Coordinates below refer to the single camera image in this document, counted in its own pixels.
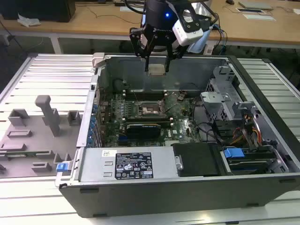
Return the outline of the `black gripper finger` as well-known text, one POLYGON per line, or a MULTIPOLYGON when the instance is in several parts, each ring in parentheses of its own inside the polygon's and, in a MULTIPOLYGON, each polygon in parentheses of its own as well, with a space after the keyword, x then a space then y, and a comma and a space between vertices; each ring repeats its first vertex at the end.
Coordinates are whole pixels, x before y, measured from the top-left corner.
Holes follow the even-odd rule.
POLYGON ((150 27, 146 28, 131 28, 129 30, 129 38, 137 57, 144 58, 144 71, 149 71, 149 59, 155 47, 155 34, 150 33, 150 27))
POLYGON ((172 42, 172 39, 169 36, 166 36, 165 38, 166 38, 165 46, 167 49, 167 56, 165 60, 165 71, 168 72, 171 61, 174 59, 181 59, 185 54, 185 52, 187 51, 188 46, 187 45, 181 46, 180 44, 177 44, 176 48, 174 48, 173 43, 175 43, 175 41, 172 42))

